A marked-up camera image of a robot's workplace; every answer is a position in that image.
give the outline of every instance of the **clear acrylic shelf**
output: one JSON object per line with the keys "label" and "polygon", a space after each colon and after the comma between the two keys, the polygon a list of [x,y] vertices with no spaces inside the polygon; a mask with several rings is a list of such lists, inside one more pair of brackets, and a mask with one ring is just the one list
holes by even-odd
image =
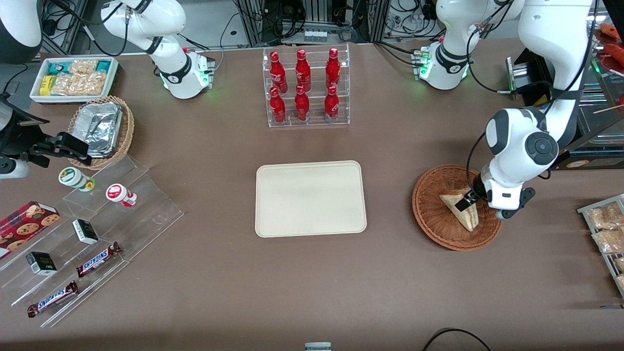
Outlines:
{"label": "clear acrylic shelf", "polygon": [[[329,58],[329,49],[335,47],[338,49],[338,60],[340,61],[340,83],[337,88],[337,95],[340,100],[338,105],[338,120],[334,123],[325,121],[325,97],[327,96],[327,87],[325,86],[325,65]],[[301,122],[296,116],[295,109],[295,87],[297,79],[295,74],[295,66],[297,65],[296,51],[298,47],[272,47],[264,49],[262,60],[262,73],[265,85],[266,115],[269,127],[311,127],[311,126],[336,126],[348,125],[351,122],[350,109],[350,76],[349,76],[349,46],[348,45],[324,45],[324,46],[306,46],[306,58],[310,63],[312,89],[307,93],[310,99],[310,118],[306,122]],[[271,81],[271,61],[268,56],[271,51],[277,51],[280,54],[280,62],[286,69],[286,82],[288,83],[288,91],[281,95],[286,104],[286,123],[277,124],[271,113],[271,105],[269,103],[271,96],[269,89],[273,86]]]}
{"label": "clear acrylic shelf", "polygon": [[[77,189],[63,198],[55,208],[61,220],[47,232],[40,233],[14,252],[0,269],[0,282],[6,300],[23,309],[27,318],[28,306],[50,296],[75,280],[80,293],[49,307],[33,319],[41,327],[52,327],[88,296],[104,285],[183,213],[146,174],[147,168],[126,156],[108,165],[95,175],[95,189],[84,193]],[[137,194],[137,204],[124,207],[108,201],[104,192],[109,185],[121,183]],[[72,222],[88,220],[100,238],[95,245],[80,242]],[[76,267],[96,256],[117,241],[122,252],[114,255],[96,270],[78,278]],[[26,261],[30,251],[47,252],[58,271],[50,276],[35,275]]]}

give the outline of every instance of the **red bottle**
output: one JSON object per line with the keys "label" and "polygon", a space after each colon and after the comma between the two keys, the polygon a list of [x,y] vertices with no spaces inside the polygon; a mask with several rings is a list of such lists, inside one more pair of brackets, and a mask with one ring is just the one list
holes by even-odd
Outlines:
{"label": "red bottle", "polygon": [[340,100],[336,96],[336,86],[327,88],[328,95],[325,97],[325,120],[334,123],[338,120],[338,104]]}
{"label": "red bottle", "polygon": [[284,124],[286,123],[286,105],[280,96],[280,91],[276,87],[271,87],[270,93],[271,100],[269,104],[271,105],[271,112],[273,113],[275,123]]}
{"label": "red bottle", "polygon": [[303,85],[297,86],[297,96],[295,96],[295,106],[297,107],[297,118],[301,122],[306,122],[310,117],[310,99],[306,95]]}
{"label": "red bottle", "polygon": [[280,90],[280,94],[286,94],[288,91],[288,84],[286,83],[286,70],[284,65],[280,62],[280,55],[271,51],[269,55],[271,57],[271,80],[273,85]]}
{"label": "red bottle", "polygon": [[337,86],[340,83],[340,61],[338,61],[338,49],[335,47],[329,49],[329,60],[325,66],[325,74],[325,85],[328,89],[330,86]]}
{"label": "red bottle", "polygon": [[310,73],[310,64],[306,59],[306,51],[304,49],[297,50],[297,84],[301,84],[306,92],[312,89],[312,77]]}

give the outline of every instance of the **wicker basket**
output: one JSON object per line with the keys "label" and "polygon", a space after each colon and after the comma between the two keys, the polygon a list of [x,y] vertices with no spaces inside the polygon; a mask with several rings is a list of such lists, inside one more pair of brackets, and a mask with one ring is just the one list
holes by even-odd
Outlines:
{"label": "wicker basket", "polygon": [[[113,163],[114,161],[123,158],[123,156],[128,153],[128,149],[130,149],[130,144],[132,143],[132,133],[134,132],[134,116],[132,115],[132,111],[128,108],[128,105],[118,97],[115,96],[107,96],[104,98],[96,99],[93,101],[87,102],[87,104],[103,104],[105,102],[114,102],[119,104],[124,109],[124,115],[122,116],[121,126],[119,127],[119,136],[117,137],[117,150],[113,156],[107,159],[92,159],[91,166],[86,166],[74,159],[69,159],[72,165],[76,167],[92,169],[93,171],[98,171],[107,164]],[[74,118],[72,118],[69,123],[69,128],[67,131],[69,133],[74,129],[74,123],[76,122],[76,117],[78,116],[78,111],[74,114]]]}
{"label": "wicker basket", "polygon": [[[472,180],[477,174],[470,170]],[[491,209],[484,201],[477,202],[479,225],[472,232],[459,223],[439,195],[445,190],[466,187],[466,168],[448,164],[423,174],[412,193],[412,210],[421,229],[431,240],[451,250],[480,249],[494,240],[502,225],[496,218],[496,210]]]}

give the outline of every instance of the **table surface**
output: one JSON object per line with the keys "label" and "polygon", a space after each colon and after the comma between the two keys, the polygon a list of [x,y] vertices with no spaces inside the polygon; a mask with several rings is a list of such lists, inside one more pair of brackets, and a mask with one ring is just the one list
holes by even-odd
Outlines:
{"label": "table surface", "polygon": [[[266,125],[261,50],[226,52],[214,88],[187,101],[162,87],[149,57],[119,57],[114,94],[136,123],[130,155],[186,215],[51,329],[2,300],[2,350],[301,350],[311,341],[336,351],[419,350],[444,327],[470,330],[494,350],[621,350],[624,310],[598,308],[621,300],[575,209],[624,192],[624,172],[533,180],[536,198],[491,244],[446,250],[416,224],[412,188],[431,167],[463,164],[493,113],[521,99],[471,77],[437,91],[376,46],[350,50],[351,125],[298,131]],[[504,59],[521,50],[517,39],[482,41],[475,73],[502,88]],[[50,134],[75,110],[31,107],[52,120]],[[482,143],[472,164],[491,157]],[[363,170],[363,233],[255,234],[260,166],[341,160]],[[54,159],[1,182],[0,216],[29,200],[61,200],[68,188],[56,174],[66,165]],[[481,348],[449,334],[434,347]]]}

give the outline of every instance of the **cookie box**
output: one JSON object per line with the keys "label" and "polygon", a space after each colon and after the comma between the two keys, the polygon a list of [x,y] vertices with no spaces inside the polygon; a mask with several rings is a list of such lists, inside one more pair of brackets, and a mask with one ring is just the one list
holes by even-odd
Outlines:
{"label": "cookie box", "polygon": [[0,220],[0,260],[60,218],[55,208],[30,201]]}

